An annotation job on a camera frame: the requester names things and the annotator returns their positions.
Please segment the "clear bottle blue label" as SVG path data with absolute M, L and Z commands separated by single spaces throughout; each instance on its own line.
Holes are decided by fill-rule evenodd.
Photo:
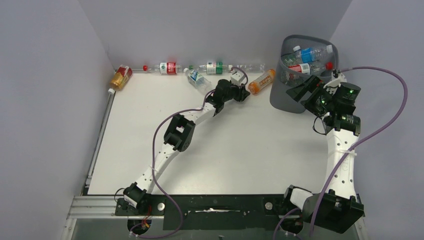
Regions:
M 306 64 L 315 61 L 321 61 L 333 53 L 333 46 L 326 45 L 324 47 L 309 47 L 301 49 L 299 45 L 293 48 L 294 63 Z

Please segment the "orange juice bottle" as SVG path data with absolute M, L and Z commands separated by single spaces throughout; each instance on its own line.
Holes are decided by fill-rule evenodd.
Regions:
M 248 85 L 249 92 L 253 95 L 258 94 L 274 81 L 275 75 L 276 71 L 274 69 L 265 71 L 261 76 L 257 77 Z

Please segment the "crushed bottle white blue label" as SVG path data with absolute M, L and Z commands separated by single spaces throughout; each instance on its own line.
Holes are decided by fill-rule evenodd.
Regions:
M 185 68 L 183 70 L 187 81 L 201 94 L 206 95 L 213 90 L 212 83 L 201 73 L 194 69 Z

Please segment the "red cap bottle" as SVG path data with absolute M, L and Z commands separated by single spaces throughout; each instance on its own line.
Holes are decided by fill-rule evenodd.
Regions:
M 176 62 L 160 62 L 157 65 L 144 65 L 142 70 L 146 73 L 159 75 L 177 75 L 182 67 Z

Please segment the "amber tea bottle red label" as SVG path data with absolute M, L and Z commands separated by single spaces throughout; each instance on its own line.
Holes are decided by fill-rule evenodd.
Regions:
M 109 82 L 108 93 L 113 95 L 114 93 L 121 91 L 126 86 L 132 75 L 133 70 L 129 66 L 121 65 Z

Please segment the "red label bottle blue picture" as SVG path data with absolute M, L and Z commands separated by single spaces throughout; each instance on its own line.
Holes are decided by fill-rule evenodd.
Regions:
M 325 71 L 331 71 L 333 69 L 333 63 L 322 63 L 321 61 L 317 60 L 309 63 L 291 65 L 288 68 L 292 71 L 302 74 L 320 76 Z

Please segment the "green tea label bottle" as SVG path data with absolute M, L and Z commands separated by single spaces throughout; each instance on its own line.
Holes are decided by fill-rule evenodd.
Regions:
M 283 64 L 287 67 L 294 66 L 298 64 L 298 60 L 295 54 L 285 54 L 281 56 Z

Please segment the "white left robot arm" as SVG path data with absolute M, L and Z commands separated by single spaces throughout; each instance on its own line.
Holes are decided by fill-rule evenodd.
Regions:
M 180 110 L 156 128 L 152 139 L 152 162 L 149 168 L 123 191 L 123 200 L 136 210 L 144 211 L 149 204 L 149 195 L 157 187 L 164 189 L 158 179 L 170 162 L 190 146 L 196 127 L 205 120 L 219 114 L 228 101 L 243 102 L 250 92 L 245 83 L 220 79 L 217 86 L 208 91 L 199 108 Z

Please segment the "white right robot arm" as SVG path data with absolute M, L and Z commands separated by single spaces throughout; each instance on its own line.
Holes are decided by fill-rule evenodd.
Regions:
M 301 219 L 343 234 L 364 214 L 354 186 L 354 160 L 351 147 L 358 142 L 361 119 L 354 115 L 361 88 L 346 81 L 324 83 L 311 76 L 287 94 L 323 123 L 327 140 L 327 167 L 323 194 L 290 185 L 281 199 L 289 214 L 300 211 Z

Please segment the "grey mesh waste bin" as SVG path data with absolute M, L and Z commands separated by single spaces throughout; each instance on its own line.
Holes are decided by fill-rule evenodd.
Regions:
M 287 54 L 293 54 L 293 48 L 295 46 L 300 46 L 301 49 L 306 49 L 311 47 L 325 47 L 327 45 L 332 45 L 333 53 L 327 55 L 327 57 L 323 60 L 320 60 L 320 62 L 324 64 L 327 62 L 332 62 L 333 69 L 337 69 L 339 63 L 338 49 L 330 41 L 317 37 L 298 34 L 289 35 L 283 40 L 280 51 L 280 59 L 277 63 L 274 82 L 272 84 L 269 97 L 269 102 L 274 108 L 289 113 L 303 113 L 305 111 L 305 108 L 300 103 L 290 98 L 287 95 L 286 91 L 299 86 L 312 76 L 290 70 L 286 65 L 283 64 L 282 56 Z M 328 82 L 331 79 L 332 70 L 327 70 L 321 75 L 317 76 L 323 81 Z

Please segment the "crushed clear bottle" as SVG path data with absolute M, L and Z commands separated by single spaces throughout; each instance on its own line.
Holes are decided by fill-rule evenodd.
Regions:
M 228 71 L 230 72 L 233 68 L 240 68 L 246 73 L 263 73 L 266 65 L 263 63 L 250 63 L 250 64 L 228 64 Z

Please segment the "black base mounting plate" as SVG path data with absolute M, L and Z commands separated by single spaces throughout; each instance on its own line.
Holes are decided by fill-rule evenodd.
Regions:
M 120 217 L 162 217 L 164 230 L 244 230 L 273 231 L 276 226 L 298 234 L 304 227 L 299 210 L 285 217 L 294 205 L 283 194 L 148 194 L 141 208 L 124 198 L 117 199 L 115 214 Z

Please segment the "green cap bottle at wall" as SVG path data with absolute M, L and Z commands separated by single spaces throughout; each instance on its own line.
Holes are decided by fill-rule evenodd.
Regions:
M 204 65 L 189 65 L 189 70 L 196 70 L 207 75 L 222 75 L 227 73 L 232 65 L 223 64 L 220 61 L 209 61 Z

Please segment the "aluminium frame rail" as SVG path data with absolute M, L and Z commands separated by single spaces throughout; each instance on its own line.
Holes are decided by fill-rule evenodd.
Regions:
M 69 219 L 110 219 L 115 216 L 113 196 L 75 196 L 67 217 Z

